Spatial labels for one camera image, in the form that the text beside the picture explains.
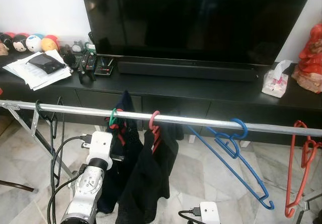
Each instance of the television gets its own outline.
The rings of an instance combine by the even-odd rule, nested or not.
[[[227,67],[272,65],[306,1],[84,0],[99,55]]]

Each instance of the tissue box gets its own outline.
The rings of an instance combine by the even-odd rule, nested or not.
[[[274,97],[281,98],[286,92],[288,75],[281,74],[279,80],[274,79],[274,71],[269,70],[264,76],[262,92]]]

